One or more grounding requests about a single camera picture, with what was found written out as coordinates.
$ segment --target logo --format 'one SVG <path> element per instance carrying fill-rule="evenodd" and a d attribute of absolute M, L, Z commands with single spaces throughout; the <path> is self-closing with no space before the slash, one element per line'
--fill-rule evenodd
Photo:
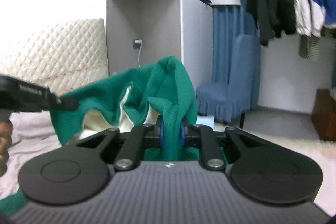
<path fill-rule="evenodd" d="M 19 89 L 22 90 L 22 91 L 26 91 L 26 92 L 36 94 L 36 95 L 41 95 L 41 96 L 43 95 L 41 90 L 37 90 L 37 89 L 31 88 L 31 87 L 28 87 L 28 86 L 25 86 L 25 85 L 19 84 Z"/>

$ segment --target white cable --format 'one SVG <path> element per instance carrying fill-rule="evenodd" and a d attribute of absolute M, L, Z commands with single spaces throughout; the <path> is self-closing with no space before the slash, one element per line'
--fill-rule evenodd
<path fill-rule="evenodd" d="M 138 54 L 138 64 L 140 67 L 140 54 L 141 54 L 141 49 L 142 49 L 142 41 L 140 42 L 140 49 L 139 49 L 139 54 Z"/>

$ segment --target blue roller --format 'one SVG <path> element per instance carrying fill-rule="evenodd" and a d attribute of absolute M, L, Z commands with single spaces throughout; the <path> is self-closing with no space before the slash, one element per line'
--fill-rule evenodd
<path fill-rule="evenodd" d="M 165 123 L 163 122 L 163 119 L 161 121 L 161 127 L 160 127 L 160 146 L 163 147 L 163 129 L 165 127 Z"/>
<path fill-rule="evenodd" d="M 183 122 L 181 123 L 181 132 L 180 132 L 180 135 L 181 135 L 181 144 L 182 146 L 185 145 L 185 130 L 184 130 L 184 124 Z"/>

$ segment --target blue curtain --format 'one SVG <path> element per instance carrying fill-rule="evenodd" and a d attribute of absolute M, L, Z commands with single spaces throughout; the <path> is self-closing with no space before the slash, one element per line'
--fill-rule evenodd
<path fill-rule="evenodd" d="M 213 7 L 213 67 L 212 81 L 228 84 L 231 72 L 232 46 L 240 34 L 258 36 L 253 17 L 246 12 L 246 1 L 241 5 L 222 5 Z M 251 108 L 258 101 L 260 84 L 260 61 L 254 75 Z"/>

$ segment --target hand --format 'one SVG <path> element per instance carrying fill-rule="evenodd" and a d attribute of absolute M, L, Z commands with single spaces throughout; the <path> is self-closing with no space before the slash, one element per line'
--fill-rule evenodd
<path fill-rule="evenodd" d="M 7 171 L 8 148 L 12 144 L 13 125 L 10 121 L 0 122 L 0 177 Z"/>

